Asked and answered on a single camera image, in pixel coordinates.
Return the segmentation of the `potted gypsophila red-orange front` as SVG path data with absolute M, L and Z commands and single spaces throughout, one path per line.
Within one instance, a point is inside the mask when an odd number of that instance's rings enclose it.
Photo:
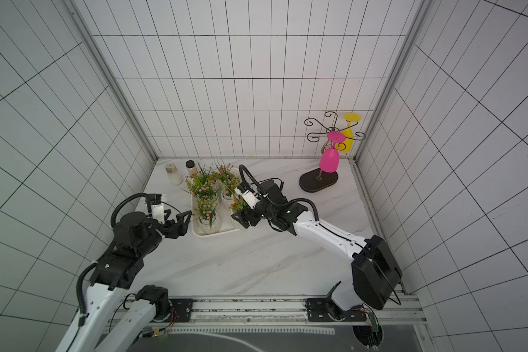
M 232 186 L 235 188 L 241 183 L 240 172 L 232 164 L 224 164 L 223 162 L 217 164 L 216 176 L 223 186 Z

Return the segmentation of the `potted gypsophila pink centre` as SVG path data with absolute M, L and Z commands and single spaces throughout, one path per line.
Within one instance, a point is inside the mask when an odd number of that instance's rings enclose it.
M 186 185 L 188 187 L 189 193 L 194 198 L 201 198 L 203 196 L 212 197 L 214 195 L 218 196 L 218 186 L 216 183 L 217 182 L 214 184 L 201 183 L 198 175 L 195 175 L 194 177 L 189 176 L 186 179 Z

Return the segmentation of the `potted gypsophila small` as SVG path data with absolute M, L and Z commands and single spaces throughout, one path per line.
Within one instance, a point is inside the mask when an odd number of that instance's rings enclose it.
M 230 209 L 236 201 L 236 187 L 241 183 L 240 177 L 223 177 L 221 183 L 221 200 L 223 205 Z

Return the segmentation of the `potted gypsophila red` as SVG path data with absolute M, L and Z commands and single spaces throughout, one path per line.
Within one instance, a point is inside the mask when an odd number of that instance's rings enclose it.
M 201 165 L 198 164 L 199 172 L 198 172 L 198 178 L 200 179 L 201 183 L 209 183 L 214 184 L 219 179 L 219 176 L 217 175 L 215 169 L 213 167 L 208 167 L 205 164 Z

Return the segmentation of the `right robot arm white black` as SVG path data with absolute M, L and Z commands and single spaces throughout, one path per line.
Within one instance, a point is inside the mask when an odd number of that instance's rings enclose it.
M 247 182 L 235 193 L 246 203 L 232 218 L 244 228 L 266 220 L 277 232 L 310 240 L 340 256 L 351 269 L 351 280 L 338 282 L 327 293 L 325 308 L 333 321 L 342 321 L 359 308 L 381 310 L 388 301 L 401 304 L 396 287 L 402 271 L 388 243 L 380 236 L 355 236 L 320 219 L 313 201 L 306 198 L 288 200 L 272 180 L 255 188 Z

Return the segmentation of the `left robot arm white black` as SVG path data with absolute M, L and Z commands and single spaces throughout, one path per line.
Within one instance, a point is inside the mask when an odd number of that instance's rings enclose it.
M 76 283 L 78 310 L 58 351 L 127 351 L 151 322 L 171 329 L 178 319 L 168 290 L 146 285 L 130 293 L 146 256 L 166 238 L 184 236 L 192 212 L 178 211 L 162 194 L 138 193 L 124 199 L 110 216 L 113 240 Z

